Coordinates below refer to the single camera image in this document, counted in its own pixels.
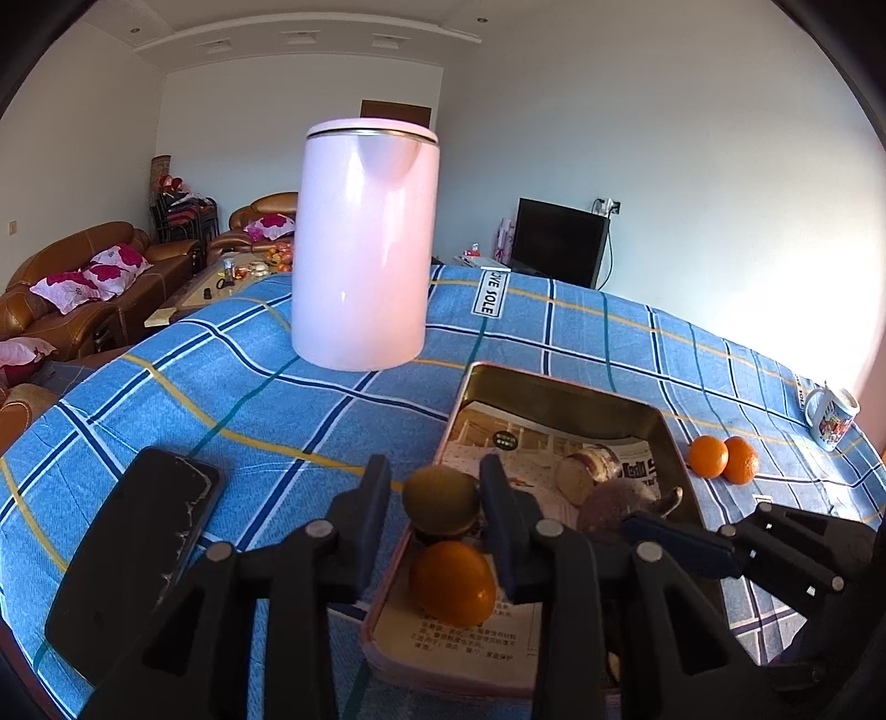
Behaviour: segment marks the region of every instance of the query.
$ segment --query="ceiling light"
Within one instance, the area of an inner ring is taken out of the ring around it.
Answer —
[[[202,50],[206,55],[215,55],[219,52],[229,52],[234,49],[228,37],[223,40],[210,40],[208,43],[200,43],[194,45],[194,47]]]
[[[399,35],[380,35],[372,34],[372,47],[381,48],[383,50],[399,50],[400,45],[405,43],[409,38],[400,37]]]
[[[287,45],[313,45],[317,42],[319,30],[287,30],[280,33]]]

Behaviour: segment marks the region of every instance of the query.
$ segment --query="orange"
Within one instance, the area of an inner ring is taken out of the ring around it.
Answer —
[[[736,485],[752,481],[760,469],[757,451],[743,437],[730,437],[726,446],[729,448],[729,462],[726,463],[723,476]]]
[[[409,570],[409,591],[426,613],[456,628],[479,625],[495,608],[496,584],[489,563],[455,540],[422,550]]]
[[[715,478],[723,472],[729,460],[729,449],[722,440],[700,435],[689,445],[689,467],[703,478]]]

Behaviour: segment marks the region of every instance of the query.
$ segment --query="wooden door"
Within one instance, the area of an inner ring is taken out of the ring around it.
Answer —
[[[420,105],[407,105],[406,103],[388,103],[384,100],[363,100],[360,108],[362,118],[388,118],[389,120],[403,120],[421,125],[423,128],[431,126],[431,109]]]

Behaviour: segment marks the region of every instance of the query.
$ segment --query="brown leather sofa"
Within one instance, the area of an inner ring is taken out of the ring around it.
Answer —
[[[129,244],[153,267],[120,297],[87,302],[67,315],[28,288],[47,275],[84,267],[102,250]],[[58,240],[25,260],[0,295],[0,340],[37,337],[56,347],[54,360],[84,357],[132,345],[144,337],[144,320],[194,273],[197,240],[152,245],[129,223],[104,223]]]
[[[253,239],[243,232],[243,228],[264,215],[279,213],[295,217],[298,207],[299,194],[297,192],[275,192],[273,195],[258,198],[252,205],[238,208],[230,214],[228,220],[230,230],[209,241],[206,247],[206,264],[215,262],[224,253],[267,250],[274,243],[269,240],[253,242]]]
[[[90,355],[77,364],[97,370],[115,357],[129,350],[129,346]],[[0,455],[21,437],[41,415],[58,400],[58,395],[39,385],[22,383],[12,388],[0,387]]]

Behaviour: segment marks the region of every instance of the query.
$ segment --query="pink floral pillow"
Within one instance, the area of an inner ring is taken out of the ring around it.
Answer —
[[[91,282],[102,294],[102,300],[111,300],[111,298],[123,295],[129,286],[136,282],[136,276],[129,270],[124,270],[117,265],[102,265],[93,262],[86,270],[83,276]]]
[[[288,215],[265,215],[249,223],[243,228],[243,231],[252,240],[276,240],[283,235],[289,235],[295,232],[295,221]]]
[[[98,288],[81,272],[61,272],[58,275],[49,275],[28,289],[55,305],[62,315],[67,315],[84,302],[102,299]]]
[[[40,338],[11,338],[0,342],[0,387],[27,382],[43,359],[56,349]]]
[[[137,278],[148,268],[153,267],[141,253],[129,245],[115,245],[102,251],[89,261],[90,265],[116,265],[121,270],[131,272]]]

